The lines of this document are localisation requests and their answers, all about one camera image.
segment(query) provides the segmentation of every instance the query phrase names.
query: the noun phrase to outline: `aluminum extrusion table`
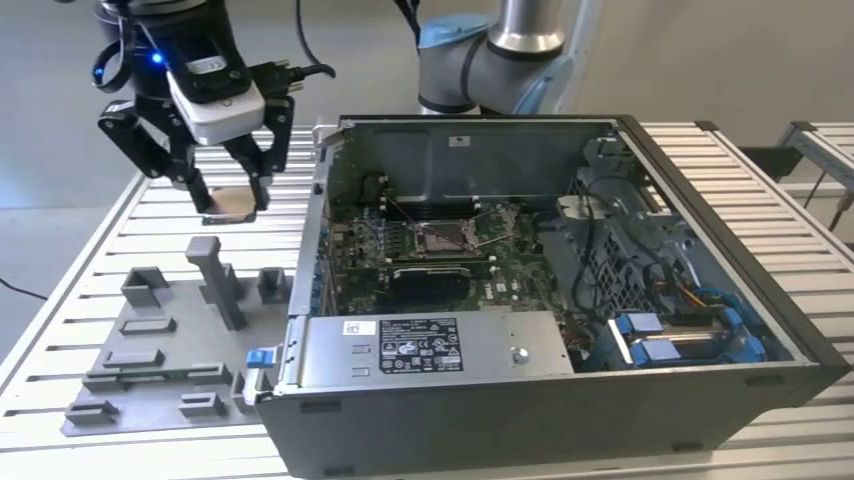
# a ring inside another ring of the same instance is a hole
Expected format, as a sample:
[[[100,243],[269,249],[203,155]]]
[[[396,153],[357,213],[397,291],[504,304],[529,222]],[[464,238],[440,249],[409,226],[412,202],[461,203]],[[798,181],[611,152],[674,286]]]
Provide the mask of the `aluminum extrusion table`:
[[[714,129],[643,125],[783,289],[854,363],[854,256]],[[269,135],[259,134],[269,141]],[[239,276],[292,270],[313,168],[312,131],[293,132],[288,171],[252,224],[203,227],[185,192],[136,178],[0,367],[0,478],[291,478],[261,425],[65,438],[62,411],[80,389],[134,266],[196,278],[184,249],[215,233]],[[244,175],[221,149],[198,152],[209,186]],[[854,475],[854,374],[804,407],[775,410],[711,453],[609,459],[393,479],[799,479]]]

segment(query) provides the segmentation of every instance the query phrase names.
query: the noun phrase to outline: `barcode sticker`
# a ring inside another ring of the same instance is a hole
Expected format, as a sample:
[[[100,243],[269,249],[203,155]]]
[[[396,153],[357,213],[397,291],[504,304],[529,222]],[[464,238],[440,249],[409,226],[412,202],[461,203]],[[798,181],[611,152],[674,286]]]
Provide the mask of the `barcode sticker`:
[[[376,335],[376,322],[347,320],[344,322],[344,335]]]

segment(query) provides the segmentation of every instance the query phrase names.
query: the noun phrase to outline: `white wall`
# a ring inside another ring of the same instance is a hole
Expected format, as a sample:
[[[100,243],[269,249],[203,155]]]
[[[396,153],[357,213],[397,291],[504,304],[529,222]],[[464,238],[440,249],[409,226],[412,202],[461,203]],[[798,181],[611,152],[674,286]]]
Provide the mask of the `white wall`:
[[[601,1],[576,112],[712,120],[742,144],[854,121],[854,1]]]

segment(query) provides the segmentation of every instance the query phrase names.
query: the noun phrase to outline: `black power cord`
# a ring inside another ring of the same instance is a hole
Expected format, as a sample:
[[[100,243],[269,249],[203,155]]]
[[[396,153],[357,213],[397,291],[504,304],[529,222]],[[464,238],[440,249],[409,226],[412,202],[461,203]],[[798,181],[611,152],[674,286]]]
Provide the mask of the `black power cord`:
[[[321,65],[323,62],[317,59],[315,53],[311,51],[311,47],[308,46],[308,40],[305,40],[305,30],[303,29],[303,0],[296,0],[296,37],[299,39],[299,46],[303,49],[303,53],[305,57],[308,57],[308,61],[313,65]],[[329,78],[335,78],[336,73],[335,69],[329,68],[329,71],[324,71]]]
[[[827,230],[830,230],[831,232],[836,229],[836,225],[839,224],[839,220],[842,219],[842,210],[836,210],[836,213],[832,216],[832,220],[830,220],[830,226],[827,227]]]
[[[815,185],[812,185],[812,190],[810,190],[810,194],[806,196],[806,202],[803,202],[804,209],[810,206],[810,202],[812,201],[812,197],[815,196],[815,191],[818,190],[818,186],[822,184],[822,181],[824,180],[824,175],[827,175],[827,172],[822,172],[822,174],[818,176],[818,180],[815,180]]]
[[[44,295],[38,295],[34,292],[30,292],[29,290],[25,290],[22,288],[17,288],[14,285],[12,285],[9,282],[6,282],[2,277],[0,277],[0,285],[2,285],[5,288],[8,288],[9,290],[12,290],[13,292],[21,293],[24,295],[29,295],[33,298],[37,298],[38,300],[46,300],[48,297],[45,297]]]
[[[589,268],[589,265],[592,263],[592,251],[593,251],[593,244],[595,244],[595,218],[593,218],[593,211],[592,211],[592,205],[589,203],[589,197],[596,198],[603,205],[607,205],[607,201],[604,198],[601,198],[600,195],[597,195],[596,193],[591,192],[592,187],[595,186],[596,183],[599,183],[603,180],[619,180],[624,183],[627,183],[634,190],[638,190],[638,185],[635,184],[635,182],[632,182],[628,178],[619,176],[619,175],[603,175],[601,177],[597,177],[592,182],[589,182],[589,184],[583,188],[583,191],[579,192],[579,201],[584,202],[584,206],[587,207],[587,238],[585,238],[585,242],[584,242],[584,251],[581,253],[581,265],[580,268],[575,274],[575,279],[572,280],[572,287],[571,287],[571,294],[572,294],[572,302],[575,303],[575,306],[577,307],[577,309],[581,311],[581,313],[584,313],[584,315],[591,318],[595,322],[597,323],[604,323],[604,319],[600,317],[600,315],[596,312],[596,309],[600,308],[603,305],[597,305],[597,292],[593,293],[593,304],[589,307],[585,307],[584,305],[581,305],[581,303],[579,302],[579,298],[577,298],[577,287],[580,286],[580,281],[581,278],[584,276],[584,272],[587,271],[587,269]],[[635,245],[635,247],[646,254],[646,256],[652,260],[652,263],[650,263],[644,268],[643,268],[643,273],[644,273],[644,283],[647,284],[647,296],[652,295],[652,289],[648,288],[651,287],[651,281],[652,281],[652,276],[651,276],[651,268],[652,266],[658,265],[662,269],[662,273],[663,273],[663,277],[664,277],[664,282],[667,283],[667,286],[670,287],[670,293],[674,296],[674,301],[676,303],[676,306],[679,304],[679,300],[680,300],[680,296],[679,296],[679,292],[676,290],[678,288],[678,280],[676,280],[676,275],[675,272],[672,270],[672,267],[670,266],[670,264],[667,263],[667,261],[652,251],[652,249],[650,247],[647,247],[640,240],[638,239],[638,237],[634,235],[634,233],[630,230],[630,226],[624,225],[623,226],[623,230],[625,232],[625,236],[628,237],[628,239],[631,240],[631,243]],[[656,308],[659,309],[664,309],[663,304],[660,303],[660,300],[658,300],[655,298],[655,301],[652,301],[652,304],[656,306]]]
[[[403,14],[405,23],[409,25],[412,35],[415,36],[415,49],[417,49],[417,42],[421,37],[421,26],[417,23],[417,7],[420,0],[393,0],[397,10]]]

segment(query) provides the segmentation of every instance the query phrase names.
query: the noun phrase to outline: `gray robot arm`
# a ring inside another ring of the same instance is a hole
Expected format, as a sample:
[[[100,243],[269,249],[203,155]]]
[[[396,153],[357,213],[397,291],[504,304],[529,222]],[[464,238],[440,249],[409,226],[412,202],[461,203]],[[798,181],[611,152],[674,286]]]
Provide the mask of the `gray robot arm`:
[[[571,73],[561,0],[501,0],[499,20],[451,15],[423,25],[423,113],[532,114],[553,102]]]

